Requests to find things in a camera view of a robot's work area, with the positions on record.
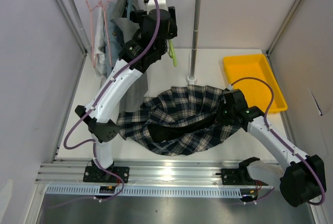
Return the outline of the grey pleated skirt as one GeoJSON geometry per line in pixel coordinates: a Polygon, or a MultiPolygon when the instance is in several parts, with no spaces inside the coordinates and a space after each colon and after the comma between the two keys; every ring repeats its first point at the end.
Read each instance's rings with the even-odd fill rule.
{"type": "MultiPolygon", "coordinates": [[[[139,24],[134,23],[132,20],[123,18],[122,14],[125,11],[126,0],[117,0],[116,5],[111,14],[110,22],[114,23],[120,29],[117,37],[120,40],[121,47],[131,41],[134,34],[139,30],[139,24]]],[[[133,72],[139,77],[135,77],[132,84],[127,88],[127,91],[120,99],[119,111],[120,112],[135,112],[140,109],[140,105],[144,102],[145,93],[148,91],[147,74],[136,70],[134,66],[138,64],[139,59],[135,57],[120,65],[122,71],[133,72]]]]}

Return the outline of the plaid checked shirt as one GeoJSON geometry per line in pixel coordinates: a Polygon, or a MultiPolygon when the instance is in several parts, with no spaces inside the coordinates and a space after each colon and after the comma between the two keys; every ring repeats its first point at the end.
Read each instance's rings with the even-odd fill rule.
{"type": "Polygon", "coordinates": [[[226,92],[209,85],[173,86],[156,97],[146,97],[138,111],[119,113],[119,134],[158,155],[206,151],[240,129],[217,121],[226,92]]]}

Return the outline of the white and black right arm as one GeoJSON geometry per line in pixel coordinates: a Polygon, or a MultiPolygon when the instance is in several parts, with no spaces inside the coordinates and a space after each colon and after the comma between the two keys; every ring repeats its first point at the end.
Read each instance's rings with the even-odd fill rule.
{"type": "Polygon", "coordinates": [[[241,127],[257,139],[278,162],[279,166],[261,160],[250,162],[238,170],[238,180],[250,184],[259,180],[279,190],[286,202],[297,207],[304,203],[321,205],[325,201],[326,178],[324,162],[318,155],[309,156],[267,120],[258,107],[249,107],[239,89],[229,90],[221,101],[216,122],[241,127]]]}

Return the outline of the green plastic hanger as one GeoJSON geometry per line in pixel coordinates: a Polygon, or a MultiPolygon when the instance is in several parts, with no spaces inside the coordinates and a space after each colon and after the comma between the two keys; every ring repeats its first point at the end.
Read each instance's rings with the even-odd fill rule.
{"type": "MultiPolygon", "coordinates": [[[[158,2],[159,2],[160,8],[162,8],[163,10],[168,10],[166,0],[158,0],[158,2]]],[[[169,46],[169,49],[167,51],[168,55],[172,59],[174,67],[177,67],[177,58],[176,58],[175,50],[174,50],[171,39],[168,40],[168,46],[169,46]]]]}

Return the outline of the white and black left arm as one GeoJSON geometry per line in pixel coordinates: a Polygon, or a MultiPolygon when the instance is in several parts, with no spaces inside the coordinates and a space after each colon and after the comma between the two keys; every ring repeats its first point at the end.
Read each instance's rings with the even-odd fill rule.
{"type": "Polygon", "coordinates": [[[141,10],[137,17],[140,28],[124,44],[107,82],[95,99],[75,109],[96,142],[94,158],[99,166],[94,175],[101,182],[108,182],[113,176],[110,141],[119,133],[111,120],[113,111],[127,90],[167,52],[167,41],[177,36],[175,7],[141,10]]]}

